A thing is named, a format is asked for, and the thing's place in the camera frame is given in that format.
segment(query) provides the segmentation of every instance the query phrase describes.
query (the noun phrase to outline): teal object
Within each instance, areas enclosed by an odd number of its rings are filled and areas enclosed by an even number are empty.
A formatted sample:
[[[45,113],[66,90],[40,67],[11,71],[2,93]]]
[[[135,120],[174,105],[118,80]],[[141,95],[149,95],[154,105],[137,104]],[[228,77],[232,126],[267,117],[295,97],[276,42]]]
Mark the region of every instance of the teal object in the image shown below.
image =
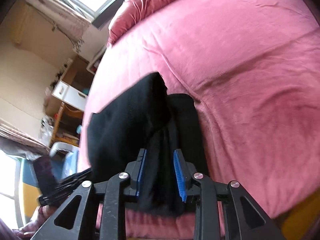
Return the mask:
[[[80,133],[81,133],[81,129],[82,129],[82,125],[79,125],[79,126],[77,127],[77,134],[80,134]]]
[[[89,95],[89,88],[85,88],[84,90],[82,90],[82,93],[84,93],[85,95]]]

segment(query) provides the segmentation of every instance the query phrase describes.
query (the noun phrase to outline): beige wall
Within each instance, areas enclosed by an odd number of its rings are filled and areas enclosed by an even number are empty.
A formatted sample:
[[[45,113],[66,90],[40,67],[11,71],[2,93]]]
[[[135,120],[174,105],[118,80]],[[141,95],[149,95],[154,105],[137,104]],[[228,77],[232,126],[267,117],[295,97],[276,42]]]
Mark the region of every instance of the beige wall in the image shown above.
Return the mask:
[[[24,0],[17,0],[8,13],[2,24],[5,25],[4,29],[8,30],[7,35],[17,32],[17,22],[22,18],[25,5]],[[18,47],[33,52],[59,69],[67,58],[74,58],[76,53],[72,50],[71,41],[60,31],[52,31],[52,27],[50,19],[46,20],[33,7],[30,7],[30,14],[23,24],[23,34]]]
[[[0,118],[37,138],[44,116],[45,88],[56,72],[34,53],[1,42]]]
[[[45,88],[74,52],[68,38],[52,32],[50,23],[37,12],[25,25],[21,45],[15,46],[9,33],[24,5],[18,0],[0,26],[0,118],[37,138]]]

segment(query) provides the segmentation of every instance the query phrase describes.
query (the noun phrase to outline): window frame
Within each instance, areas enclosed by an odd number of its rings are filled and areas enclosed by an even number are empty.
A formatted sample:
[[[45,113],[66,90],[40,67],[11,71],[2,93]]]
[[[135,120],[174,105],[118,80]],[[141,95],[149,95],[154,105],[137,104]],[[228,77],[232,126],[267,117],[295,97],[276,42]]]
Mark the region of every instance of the window frame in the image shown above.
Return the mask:
[[[124,0],[114,0],[91,22],[91,24],[101,30],[105,24],[113,18],[123,2]]]
[[[23,220],[22,220],[22,215],[21,215],[21,210],[20,210],[20,201],[19,201],[19,183],[20,183],[20,173],[21,173],[21,162],[10,155],[7,155],[8,157],[12,158],[16,162],[16,168],[14,172],[14,194],[13,196],[10,196],[6,193],[3,193],[0,191],[0,195],[10,198],[14,200],[14,207],[15,207],[15,216],[17,220],[17,225],[18,228],[23,227]]]
[[[110,6],[115,0],[106,0],[96,11],[93,11],[88,6],[86,6],[83,2],[79,0],[70,0],[74,4],[76,4],[78,7],[80,7],[82,10],[84,10],[86,13],[88,13],[90,16],[93,17],[93,19],[96,19],[101,12],[103,12],[106,8]]]

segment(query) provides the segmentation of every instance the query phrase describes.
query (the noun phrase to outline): pink blanket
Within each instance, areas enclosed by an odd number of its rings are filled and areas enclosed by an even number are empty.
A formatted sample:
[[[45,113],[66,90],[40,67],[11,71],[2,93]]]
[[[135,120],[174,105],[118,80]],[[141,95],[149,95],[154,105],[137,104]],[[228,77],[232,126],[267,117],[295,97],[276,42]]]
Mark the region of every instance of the pink blanket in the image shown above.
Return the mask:
[[[213,179],[238,180],[271,217],[319,187],[320,28],[302,0],[177,0],[136,24],[96,73],[80,170],[91,113],[153,71],[194,98]],[[126,215],[129,236],[193,237],[192,215]]]

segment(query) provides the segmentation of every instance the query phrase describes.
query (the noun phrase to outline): white drawer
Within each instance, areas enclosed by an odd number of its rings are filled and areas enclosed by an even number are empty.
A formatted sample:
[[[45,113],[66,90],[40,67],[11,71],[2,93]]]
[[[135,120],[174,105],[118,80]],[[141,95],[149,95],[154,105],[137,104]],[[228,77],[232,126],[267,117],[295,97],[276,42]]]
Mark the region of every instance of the white drawer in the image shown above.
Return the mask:
[[[54,88],[54,91],[52,92],[52,95],[56,98],[59,98],[60,100],[63,100],[63,97],[67,93],[69,85],[59,81],[56,87]]]
[[[84,111],[87,95],[81,93],[79,90],[69,86],[67,93],[62,99],[65,103]]]

